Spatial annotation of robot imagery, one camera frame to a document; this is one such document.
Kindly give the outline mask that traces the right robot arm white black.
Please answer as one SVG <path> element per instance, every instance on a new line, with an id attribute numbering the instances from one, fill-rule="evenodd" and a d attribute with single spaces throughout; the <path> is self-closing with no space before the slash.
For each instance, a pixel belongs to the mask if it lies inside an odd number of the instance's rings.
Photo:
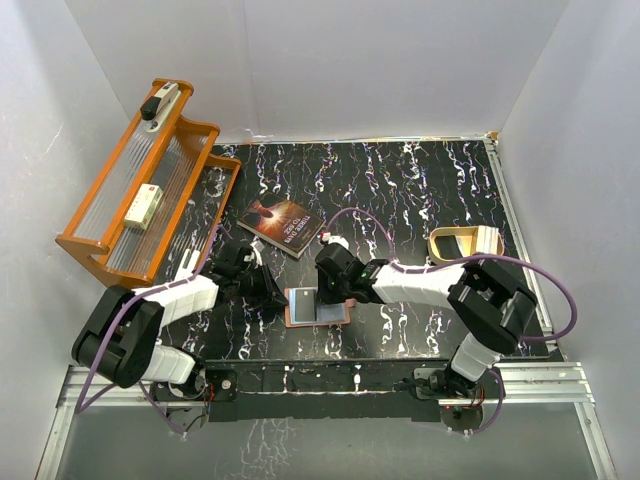
<path id="1" fill-rule="evenodd" d="M 415 390 L 469 397 L 482 376 L 517 350 L 535 313 L 536 295 L 499 265 L 477 254 L 431 268 L 399 267 L 388 260 L 363 263 L 339 243 L 315 258 L 317 298 L 325 304 L 413 302 L 453 310 L 468 333 L 447 365 L 409 381 Z"/>

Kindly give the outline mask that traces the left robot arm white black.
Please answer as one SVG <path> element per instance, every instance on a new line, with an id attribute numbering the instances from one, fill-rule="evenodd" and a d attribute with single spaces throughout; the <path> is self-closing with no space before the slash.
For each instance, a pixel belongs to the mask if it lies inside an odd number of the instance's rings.
<path id="1" fill-rule="evenodd" d="M 107 288 L 77 336 L 71 357 L 120 388 L 160 382 L 186 399 L 197 398 L 207 383 L 197 360 L 158 338 L 173 322 L 237 299 L 257 310 L 288 305 L 260 252 L 246 242 L 224 246 L 199 272 L 183 279 L 150 288 Z"/>

